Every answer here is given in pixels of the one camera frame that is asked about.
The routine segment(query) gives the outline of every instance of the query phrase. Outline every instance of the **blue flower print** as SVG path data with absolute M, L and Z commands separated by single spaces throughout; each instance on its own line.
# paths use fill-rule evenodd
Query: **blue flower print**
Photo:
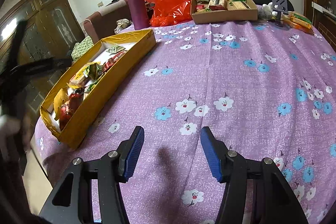
M 333 111 L 333 107 L 332 107 L 331 103 L 326 102 L 323 106 L 323 112 L 325 114 L 330 114 L 332 111 Z
M 245 60 L 244 65 L 248 67 L 255 67 L 257 64 L 253 60 Z
M 287 182 L 291 182 L 293 171 L 290 171 L 288 168 L 282 171 L 283 176 L 287 180 Z
M 258 70 L 260 72 L 268 72 L 269 71 L 269 66 L 266 64 L 260 64 L 258 67 Z
M 295 54 L 291 54 L 291 57 L 294 59 L 294 60 L 298 60 L 299 58 L 297 57 L 297 55 Z
M 296 88 L 295 93 L 296 93 L 296 99 L 299 102 L 304 102 L 307 99 L 307 94 L 303 89 Z
M 312 166 L 308 166 L 303 171 L 302 179 L 305 183 L 310 183 L 314 178 L 314 168 Z
M 199 40 L 199 42 L 202 43 L 202 44 L 206 44 L 206 43 L 209 42 L 209 39 L 207 39 L 207 38 L 201 38 L 201 39 Z
M 321 109 L 321 108 L 322 108 L 322 103 L 319 102 L 319 101 L 314 101 L 314 106 L 315 106 L 317 109 Z
M 330 147 L 330 155 L 332 157 L 336 157 L 336 144 L 333 144 L 331 147 Z
M 262 31 L 263 29 L 265 29 L 265 26 L 264 25 L 256 25 L 254 28 L 258 31 Z
M 292 106 L 289 103 L 282 103 L 278 106 L 279 117 L 280 115 L 285 116 L 286 114 L 290 113 Z
M 158 120 L 166 121 L 171 117 L 170 109 L 167 107 L 159 107 L 155 111 L 155 116 Z
M 172 68 L 165 68 L 165 69 L 163 69 L 162 71 L 161 71 L 161 73 L 163 74 L 163 75 L 169 75 L 169 74 L 171 74 L 173 72 L 173 69 Z
M 238 42 L 236 42 L 236 41 L 232 41 L 232 42 L 230 43 L 230 47 L 231 47 L 231 48 L 240 48 L 240 45 L 239 45 Z
M 300 155 L 298 155 L 295 158 L 295 160 L 293 161 L 293 168 L 295 170 L 300 170 L 303 167 L 304 164 L 305 164 L 305 158 L 302 157 L 302 156 L 300 156 Z

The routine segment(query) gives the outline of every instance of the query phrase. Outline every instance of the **red plastic bag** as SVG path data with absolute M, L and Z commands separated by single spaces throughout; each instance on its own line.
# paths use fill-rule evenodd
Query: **red plastic bag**
M 191 20 L 191 0 L 145 0 L 155 3 L 154 14 L 150 20 L 153 27 L 176 25 Z

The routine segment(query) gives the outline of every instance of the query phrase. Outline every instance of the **floral tablecloth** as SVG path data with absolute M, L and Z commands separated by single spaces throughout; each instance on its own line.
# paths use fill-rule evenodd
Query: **floral tablecloth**
M 154 31 L 157 46 L 107 102 L 78 150 L 58 143 L 38 121 L 51 182 L 73 158 L 100 158 L 140 125 L 138 165 L 121 185 L 130 223 L 213 224 L 224 185 L 211 176 L 200 144 L 200 129 L 209 126 L 245 158 L 273 158 L 309 223 L 320 222 L 336 199 L 336 54 L 320 33 L 249 21 Z

